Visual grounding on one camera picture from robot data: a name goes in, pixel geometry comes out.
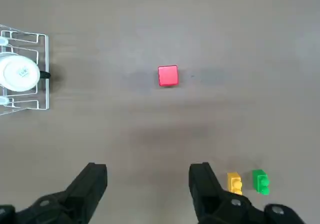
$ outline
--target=red cube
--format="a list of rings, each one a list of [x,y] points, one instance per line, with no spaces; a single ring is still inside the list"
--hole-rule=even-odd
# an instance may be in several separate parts
[[[173,86],[179,83],[177,65],[159,66],[158,75],[160,86]]]

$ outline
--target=lego brick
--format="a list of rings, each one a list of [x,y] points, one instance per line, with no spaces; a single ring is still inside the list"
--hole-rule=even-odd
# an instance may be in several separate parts
[[[241,177],[237,172],[229,172],[228,173],[228,191],[242,195],[242,182]]]
[[[159,66],[158,77],[160,86],[174,86],[179,83],[178,66]]]
[[[259,169],[253,170],[252,176],[254,189],[262,195],[269,195],[270,180],[268,179],[268,175],[263,170]]]

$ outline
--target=dish rack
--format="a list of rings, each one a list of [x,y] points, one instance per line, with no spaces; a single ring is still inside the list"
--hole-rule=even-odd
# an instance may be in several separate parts
[[[49,72],[49,37],[44,34],[28,33],[0,25],[1,37],[8,40],[0,52],[12,52],[33,60],[41,71]],[[15,92],[0,85],[0,95],[9,98],[9,103],[0,106],[0,115],[21,110],[49,109],[49,79],[40,79],[37,85],[28,91]]]

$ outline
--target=white mug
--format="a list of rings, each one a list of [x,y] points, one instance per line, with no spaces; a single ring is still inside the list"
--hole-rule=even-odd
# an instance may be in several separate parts
[[[39,79],[48,79],[48,72],[40,71],[31,59],[12,52],[0,53],[0,85],[22,92],[32,89]]]

